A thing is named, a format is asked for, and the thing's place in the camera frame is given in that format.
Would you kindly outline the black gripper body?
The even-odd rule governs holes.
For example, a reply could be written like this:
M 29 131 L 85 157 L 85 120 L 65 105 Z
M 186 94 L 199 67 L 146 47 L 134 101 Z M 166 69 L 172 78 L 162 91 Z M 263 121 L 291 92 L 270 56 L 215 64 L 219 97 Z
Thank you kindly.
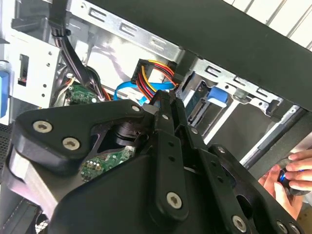
M 220 215 L 203 178 L 184 171 L 189 215 L 181 223 L 155 224 L 149 214 L 152 160 L 131 159 L 74 189 L 56 207 L 51 234 L 218 234 Z

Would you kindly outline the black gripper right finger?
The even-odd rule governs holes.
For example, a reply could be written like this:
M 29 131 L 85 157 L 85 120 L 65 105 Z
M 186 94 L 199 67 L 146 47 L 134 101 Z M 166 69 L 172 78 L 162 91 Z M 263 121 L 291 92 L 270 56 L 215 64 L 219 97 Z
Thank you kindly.
M 208 147 L 170 97 L 180 139 L 189 215 L 180 234 L 301 234 L 303 229 L 222 145 Z

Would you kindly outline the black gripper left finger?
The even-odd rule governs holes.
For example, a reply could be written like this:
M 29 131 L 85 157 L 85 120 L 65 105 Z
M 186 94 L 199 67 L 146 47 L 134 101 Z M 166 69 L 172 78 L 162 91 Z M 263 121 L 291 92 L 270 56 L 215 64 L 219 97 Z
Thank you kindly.
M 152 160 L 152 220 L 186 220 L 182 146 L 175 135 L 171 96 L 158 91 L 145 107 L 124 99 L 21 114 L 7 159 L 8 189 L 39 205 L 51 220 L 63 198 L 88 183 L 81 180 L 83 163 L 132 145 L 135 153 L 127 161 L 140 156 Z

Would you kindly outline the person's left hand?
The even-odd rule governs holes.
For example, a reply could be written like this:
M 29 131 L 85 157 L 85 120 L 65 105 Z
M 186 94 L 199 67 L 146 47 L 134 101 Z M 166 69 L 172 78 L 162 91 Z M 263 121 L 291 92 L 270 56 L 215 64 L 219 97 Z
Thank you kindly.
M 297 220 L 303 205 L 303 196 L 287 196 L 284 187 L 277 181 L 280 170 L 278 164 L 274 165 L 258 182 L 295 220 Z

